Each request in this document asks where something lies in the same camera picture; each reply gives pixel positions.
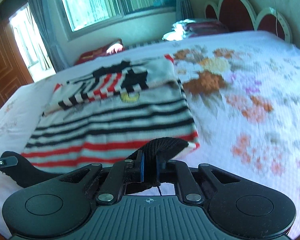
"white floral bed sheet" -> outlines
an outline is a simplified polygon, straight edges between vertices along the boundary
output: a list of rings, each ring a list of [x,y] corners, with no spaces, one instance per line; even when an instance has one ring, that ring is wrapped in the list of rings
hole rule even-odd
[[[300,50],[266,32],[198,37],[97,58],[21,87],[0,110],[0,155],[22,152],[56,83],[125,59],[169,53],[199,132],[200,148],[184,157],[210,163],[274,188],[292,199],[300,235]],[[10,233],[1,208],[20,187],[0,173],[0,233]],[[162,185],[164,194],[173,193]],[[157,195],[157,189],[143,192]]]

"door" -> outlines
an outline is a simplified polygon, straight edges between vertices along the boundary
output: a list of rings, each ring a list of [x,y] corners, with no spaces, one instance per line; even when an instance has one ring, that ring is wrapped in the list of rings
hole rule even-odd
[[[21,86],[32,83],[10,22],[0,24],[0,107]]]

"arched headboard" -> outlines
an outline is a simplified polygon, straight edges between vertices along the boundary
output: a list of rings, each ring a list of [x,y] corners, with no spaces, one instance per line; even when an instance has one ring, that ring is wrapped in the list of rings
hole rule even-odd
[[[274,8],[264,8],[258,15],[248,0],[220,0],[216,5],[208,1],[204,6],[206,18],[218,19],[231,32],[268,31],[288,43],[292,42],[291,29],[288,22]]]

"yellow crescent pattern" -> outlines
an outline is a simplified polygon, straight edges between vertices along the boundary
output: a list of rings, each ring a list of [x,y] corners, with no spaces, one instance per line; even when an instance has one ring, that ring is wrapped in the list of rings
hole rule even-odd
[[[134,103],[137,102],[140,98],[140,94],[136,93],[133,96],[130,96],[129,93],[121,93],[120,99],[124,103]]]

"bed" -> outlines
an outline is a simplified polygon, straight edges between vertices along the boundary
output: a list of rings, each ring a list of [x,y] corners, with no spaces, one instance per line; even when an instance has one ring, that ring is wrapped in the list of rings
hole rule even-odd
[[[286,194],[297,208],[289,233],[296,238],[300,235],[300,50],[290,43],[291,30],[281,14],[276,27],[273,10],[257,16],[248,0],[210,2],[205,14],[218,18],[233,33],[130,49],[19,88],[0,109],[0,156],[7,150],[24,151],[57,83],[123,59],[168,54],[200,141],[198,149],[179,159],[191,167],[210,163]],[[44,165],[40,169],[54,171]],[[0,234],[6,238],[10,233],[1,208],[20,189],[0,172]],[[173,189],[162,185],[162,192],[173,194]],[[143,194],[158,191],[153,188]]]

